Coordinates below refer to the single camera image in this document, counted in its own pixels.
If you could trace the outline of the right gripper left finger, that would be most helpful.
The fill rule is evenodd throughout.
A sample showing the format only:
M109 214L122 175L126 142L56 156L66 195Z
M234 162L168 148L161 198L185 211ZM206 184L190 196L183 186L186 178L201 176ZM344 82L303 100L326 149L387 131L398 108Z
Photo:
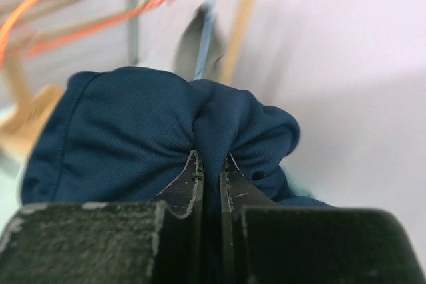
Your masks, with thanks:
M23 206L1 236L2 283L199 283L202 161L149 202Z

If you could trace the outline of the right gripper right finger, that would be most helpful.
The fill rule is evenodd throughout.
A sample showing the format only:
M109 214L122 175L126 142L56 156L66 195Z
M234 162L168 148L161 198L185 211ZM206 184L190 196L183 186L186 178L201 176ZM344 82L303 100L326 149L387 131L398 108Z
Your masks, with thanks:
M220 174L224 283L424 283L383 210L281 206L228 157Z

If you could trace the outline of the navy blue shorts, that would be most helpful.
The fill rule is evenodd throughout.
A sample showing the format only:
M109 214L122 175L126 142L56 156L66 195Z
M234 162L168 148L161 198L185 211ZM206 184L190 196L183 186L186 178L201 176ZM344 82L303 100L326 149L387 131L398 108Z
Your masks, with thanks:
M315 206L317 200L291 191L280 168L299 137L292 115L246 90L142 67L80 72L33 150L21 201L147 201L197 151L210 210L220 205L227 156L276 203Z

